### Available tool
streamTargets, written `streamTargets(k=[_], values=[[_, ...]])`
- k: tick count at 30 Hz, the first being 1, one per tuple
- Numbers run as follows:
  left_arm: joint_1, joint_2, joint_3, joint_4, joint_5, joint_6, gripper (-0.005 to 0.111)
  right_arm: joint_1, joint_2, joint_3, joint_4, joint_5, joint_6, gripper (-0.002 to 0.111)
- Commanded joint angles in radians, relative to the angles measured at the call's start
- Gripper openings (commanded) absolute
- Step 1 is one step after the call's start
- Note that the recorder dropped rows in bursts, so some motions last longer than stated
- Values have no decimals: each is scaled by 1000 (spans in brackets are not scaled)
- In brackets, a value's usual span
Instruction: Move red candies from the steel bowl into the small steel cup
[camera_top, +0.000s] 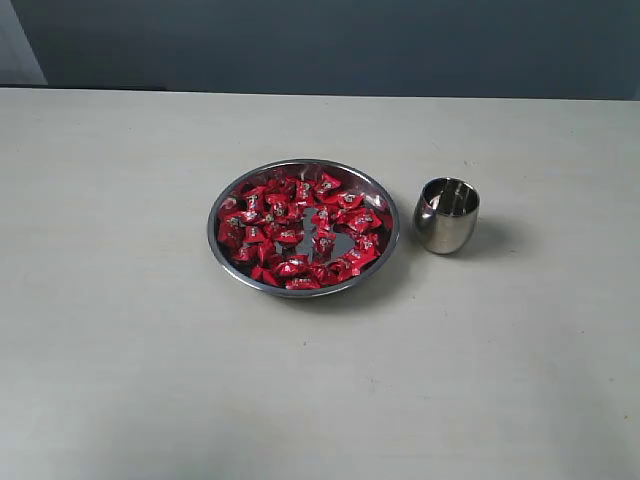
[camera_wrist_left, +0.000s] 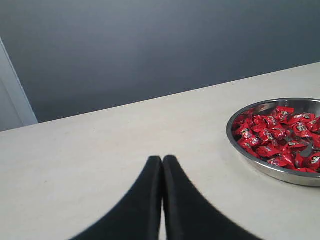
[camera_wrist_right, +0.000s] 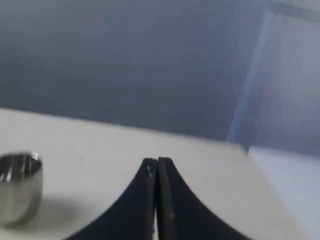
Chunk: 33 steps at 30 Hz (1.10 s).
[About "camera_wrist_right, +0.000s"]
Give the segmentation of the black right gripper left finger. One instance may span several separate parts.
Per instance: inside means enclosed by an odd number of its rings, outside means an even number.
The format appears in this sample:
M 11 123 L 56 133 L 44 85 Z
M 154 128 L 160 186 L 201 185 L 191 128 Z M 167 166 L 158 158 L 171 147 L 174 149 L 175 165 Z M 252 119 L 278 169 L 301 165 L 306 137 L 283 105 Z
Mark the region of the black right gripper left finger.
M 158 162 L 143 159 L 120 197 L 96 220 L 69 240 L 152 240 Z

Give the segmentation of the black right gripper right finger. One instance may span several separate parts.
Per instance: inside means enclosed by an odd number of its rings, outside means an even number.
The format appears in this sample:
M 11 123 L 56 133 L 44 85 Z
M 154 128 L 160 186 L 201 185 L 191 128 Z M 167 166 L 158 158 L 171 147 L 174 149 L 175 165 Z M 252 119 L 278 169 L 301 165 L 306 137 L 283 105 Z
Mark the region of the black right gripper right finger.
M 168 157 L 158 158 L 156 215 L 160 240 L 249 239 L 197 198 Z

